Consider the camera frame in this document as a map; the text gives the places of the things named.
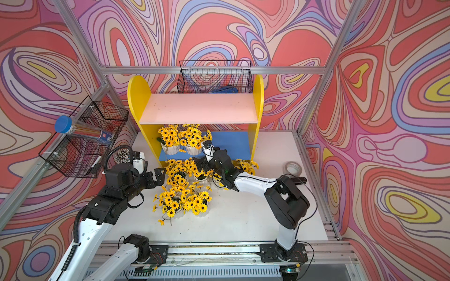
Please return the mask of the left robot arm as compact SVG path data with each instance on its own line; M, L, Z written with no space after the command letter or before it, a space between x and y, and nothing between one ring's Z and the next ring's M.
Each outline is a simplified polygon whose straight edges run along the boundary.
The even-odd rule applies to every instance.
M130 202L143 190L162 186L166 170L147 170L134 166L134 151L120 145L104 156L105 186L98 195L81 208L75 218L73 241L50 276L52 281L113 281L130 265L137 263L144 270L154 271L167 260L168 246L151 245L147 237L131 234L125 237L113 256L89 276L86 272L107 234L127 209L137 208Z

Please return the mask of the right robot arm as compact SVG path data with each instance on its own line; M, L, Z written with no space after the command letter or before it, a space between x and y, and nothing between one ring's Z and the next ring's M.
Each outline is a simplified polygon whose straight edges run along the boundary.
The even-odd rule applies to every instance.
M273 243L260 245L262 262L288 262L301 252L296 236L310 202L294 179L286 175L270 179L249 174L233 165L225 149L210 148L204 157L193 158L193 161L198 171L218 175L220 188L251 193L267 200L280 227Z

